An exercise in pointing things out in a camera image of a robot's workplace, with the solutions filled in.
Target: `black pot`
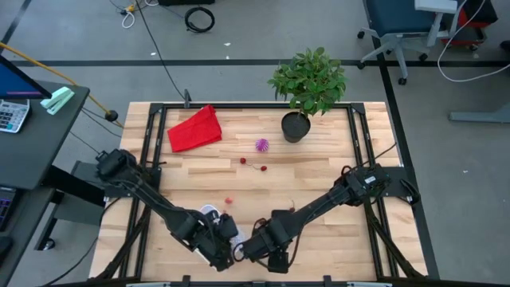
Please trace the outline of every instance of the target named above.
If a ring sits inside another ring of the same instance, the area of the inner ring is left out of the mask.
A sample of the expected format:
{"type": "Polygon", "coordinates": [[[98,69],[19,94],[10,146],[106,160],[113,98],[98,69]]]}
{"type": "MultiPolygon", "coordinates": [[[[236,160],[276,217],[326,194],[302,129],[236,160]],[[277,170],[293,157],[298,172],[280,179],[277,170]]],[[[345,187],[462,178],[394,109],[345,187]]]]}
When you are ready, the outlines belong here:
{"type": "Polygon", "coordinates": [[[281,130],[289,143],[297,143],[310,131],[310,120],[300,112],[290,112],[281,119],[281,130]]]}

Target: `purple ball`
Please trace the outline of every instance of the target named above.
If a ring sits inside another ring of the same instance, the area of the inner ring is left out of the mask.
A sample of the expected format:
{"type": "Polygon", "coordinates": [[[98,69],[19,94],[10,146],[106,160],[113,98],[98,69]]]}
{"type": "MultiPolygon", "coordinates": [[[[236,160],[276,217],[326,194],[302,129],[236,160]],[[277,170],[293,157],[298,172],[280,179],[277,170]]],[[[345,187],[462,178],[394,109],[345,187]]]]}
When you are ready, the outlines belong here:
{"type": "Polygon", "coordinates": [[[255,143],[255,148],[258,151],[267,151],[269,149],[269,141],[266,139],[260,139],[255,143]]]}

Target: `green leaves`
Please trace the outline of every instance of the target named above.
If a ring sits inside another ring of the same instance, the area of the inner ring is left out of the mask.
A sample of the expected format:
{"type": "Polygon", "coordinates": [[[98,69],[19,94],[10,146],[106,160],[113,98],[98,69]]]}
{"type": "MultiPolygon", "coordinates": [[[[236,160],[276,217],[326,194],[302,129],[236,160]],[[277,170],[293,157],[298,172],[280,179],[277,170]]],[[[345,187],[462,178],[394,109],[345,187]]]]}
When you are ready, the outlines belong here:
{"type": "Polygon", "coordinates": [[[306,116],[318,111],[323,115],[343,96],[343,72],[340,61],[330,61],[323,47],[314,52],[306,49],[305,53],[297,53],[290,65],[279,63],[268,84],[275,88],[275,100],[278,95],[287,100],[290,93],[290,108],[299,108],[306,116]]]}

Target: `potted plant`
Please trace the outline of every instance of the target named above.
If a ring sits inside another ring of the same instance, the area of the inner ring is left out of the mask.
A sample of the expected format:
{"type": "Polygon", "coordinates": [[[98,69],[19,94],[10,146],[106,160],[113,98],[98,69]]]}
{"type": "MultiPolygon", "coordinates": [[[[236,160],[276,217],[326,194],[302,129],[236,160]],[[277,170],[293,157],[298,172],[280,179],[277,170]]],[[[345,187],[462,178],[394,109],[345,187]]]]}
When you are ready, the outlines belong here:
{"type": "Polygon", "coordinates": [[[281,119],[281,129],[288,142],[297,143],[310,131],[309,115],[319,111],[323,115],[340,101],[346,88],[343,71],[340,61],[330,61],[323,47],[315,52],[307,48],[290,65],[278,65],[268,81],[276,89],[275,100],[281,95],[286,101],[287,95],[292,94],[289,106],[299,108],[298,112],[290,112],[281,119]]]}

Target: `green object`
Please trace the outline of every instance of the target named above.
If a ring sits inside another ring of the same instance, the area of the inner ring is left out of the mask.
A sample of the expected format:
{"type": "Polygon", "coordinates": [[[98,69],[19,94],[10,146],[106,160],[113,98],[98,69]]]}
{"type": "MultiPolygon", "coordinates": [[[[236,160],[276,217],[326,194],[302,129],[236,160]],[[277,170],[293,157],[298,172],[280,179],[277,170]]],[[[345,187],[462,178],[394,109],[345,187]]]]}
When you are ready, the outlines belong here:
{"type": "Polygon", "coordinates": [[[51,99],[42,100],[41,106],[46,108],[48,114],[55,115],[73,96],[71,89],[62,87],[52,93],[51,99]]]}
{"type": "Polygon", "coordinates": [[[298,107],[306,117],[318,111],[323,115],[345,93],[343,72],[340,61],[331,61],[323,47],[313,53],[307,48],[293,57],[290,65],[278,65],[268,84],[276,89],[275,100],[281,95],[286,101],[292,94],[290,108],[298,107]]]}

